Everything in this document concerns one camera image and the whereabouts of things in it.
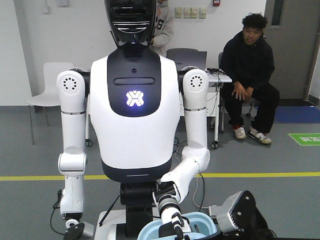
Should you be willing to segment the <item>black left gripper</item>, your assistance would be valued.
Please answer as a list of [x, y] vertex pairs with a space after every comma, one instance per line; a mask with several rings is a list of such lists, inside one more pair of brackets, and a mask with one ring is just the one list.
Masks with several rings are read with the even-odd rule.
[[88, 222], [80, 222], [67, 229], [64, 240], [90, 240], [94, 235], [95, 226]]

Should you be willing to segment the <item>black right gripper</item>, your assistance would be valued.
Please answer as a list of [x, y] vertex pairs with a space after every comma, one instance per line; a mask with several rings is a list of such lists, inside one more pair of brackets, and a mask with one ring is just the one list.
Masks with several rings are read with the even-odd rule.
[[273, 240], [276, 238], [274, 231], [268, 227], [267, 221], [257, 208], [255, 197], [250, 191], [242, 191], [232, 216], [235, 217], [239, 229], [225, 234], [239, 232], [248, 240]]

